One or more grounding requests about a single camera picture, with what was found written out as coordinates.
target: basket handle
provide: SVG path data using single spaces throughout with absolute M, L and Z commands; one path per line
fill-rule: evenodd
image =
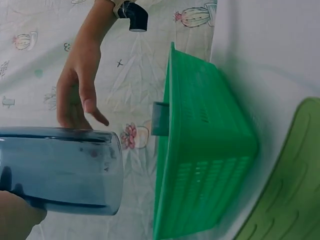
M 153 103 L 151 135 L 169 136 L 169 110 L 169 103 L 157 101 Z

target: green plastic board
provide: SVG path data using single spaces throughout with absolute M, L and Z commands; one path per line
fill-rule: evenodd
M 298 107 L 278 162 L 235 240 L 320 239 L 320 98 Z
M 253 128 L 217 68 L 173 44 L 163 102 L 169 133 L 159 137 L 154 240 L 212 228 L 258 151 Z

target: wrist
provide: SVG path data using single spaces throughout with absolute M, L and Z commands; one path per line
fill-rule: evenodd
M 110 0 L 95 0 L 92 9 L 84 20 L 77 39 L 87 39 L 101 44 L 108 30 L 117 20 Z

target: white wall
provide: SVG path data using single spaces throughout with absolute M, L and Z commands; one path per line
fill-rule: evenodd
M 242 192 L 214 238 L 230 240 L 277 159 L 297 105 L 320 97 L 319 0 L 218 0 L 211 61 L 250 113 L 261 143 Z

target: green plastic basket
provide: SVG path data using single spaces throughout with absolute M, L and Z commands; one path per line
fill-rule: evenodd
M 173 43 L 163 102 L 169 104 L 169 136 L 159 137 L 154 240 L 212 228 L 258 149 L 216 67 Z

